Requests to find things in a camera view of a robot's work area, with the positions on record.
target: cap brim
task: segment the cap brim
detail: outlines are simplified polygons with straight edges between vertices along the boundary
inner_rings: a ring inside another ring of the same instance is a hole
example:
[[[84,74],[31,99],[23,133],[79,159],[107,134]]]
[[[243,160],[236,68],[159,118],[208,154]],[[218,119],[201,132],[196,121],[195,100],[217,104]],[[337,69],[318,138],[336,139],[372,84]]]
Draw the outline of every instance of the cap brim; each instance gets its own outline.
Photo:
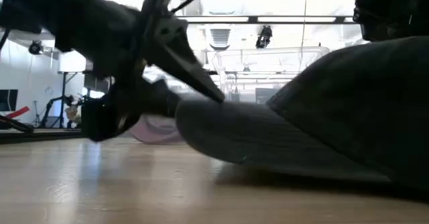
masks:
[[[303,176],[387,180],[310,137],[267,105],[182,101],[176,125],[195,150],[226,162]]]

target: white wall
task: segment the white wall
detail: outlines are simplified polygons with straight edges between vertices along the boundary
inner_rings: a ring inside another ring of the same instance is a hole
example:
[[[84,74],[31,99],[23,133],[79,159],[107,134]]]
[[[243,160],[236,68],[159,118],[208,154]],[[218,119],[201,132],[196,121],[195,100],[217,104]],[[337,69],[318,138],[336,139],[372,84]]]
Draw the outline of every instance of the white wall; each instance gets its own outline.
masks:
[[[23,123],[36,118],[48,101],[62,92],[62,75],[58,74],[58,61],[47,56],[32,56],[26,47],[7,41],[1,51],[0,89],[18,89],[17,110],[28,106],[30,111],[18,117]],[[82,92],[83,75],[76,75],[66,86],[66,95]],[[49,116],[59,116],[60,103],[56,103]]]

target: wooden table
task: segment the wooden table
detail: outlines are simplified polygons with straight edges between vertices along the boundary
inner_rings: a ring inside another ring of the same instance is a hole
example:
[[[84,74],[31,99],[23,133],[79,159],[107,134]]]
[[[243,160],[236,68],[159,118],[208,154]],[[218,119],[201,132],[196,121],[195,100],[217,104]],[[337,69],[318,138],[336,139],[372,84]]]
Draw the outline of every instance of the wooden table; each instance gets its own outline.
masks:
[[[185,145],[84,139],[0,146],[1,224],[429,223],[385,186],[249,170]]]

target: pink object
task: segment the pink object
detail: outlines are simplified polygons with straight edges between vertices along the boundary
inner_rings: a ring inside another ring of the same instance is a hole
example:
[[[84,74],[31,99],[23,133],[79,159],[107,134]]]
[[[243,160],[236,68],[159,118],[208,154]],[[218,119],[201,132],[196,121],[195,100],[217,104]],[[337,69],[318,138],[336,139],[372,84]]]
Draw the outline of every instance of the pink object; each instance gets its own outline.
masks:
[[[174,120],[162,117],[142,115],[130,132],[145,144],[173,144],[183,141]]]

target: table surface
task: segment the table surface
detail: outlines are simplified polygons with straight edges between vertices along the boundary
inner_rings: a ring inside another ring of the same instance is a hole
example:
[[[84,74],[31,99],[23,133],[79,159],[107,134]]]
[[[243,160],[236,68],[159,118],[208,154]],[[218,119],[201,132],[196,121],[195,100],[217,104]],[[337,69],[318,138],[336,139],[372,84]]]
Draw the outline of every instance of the table surface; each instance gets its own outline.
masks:
[[[0,146],[1,224],[429,223],[388,186],[315,180],[129,138]]]

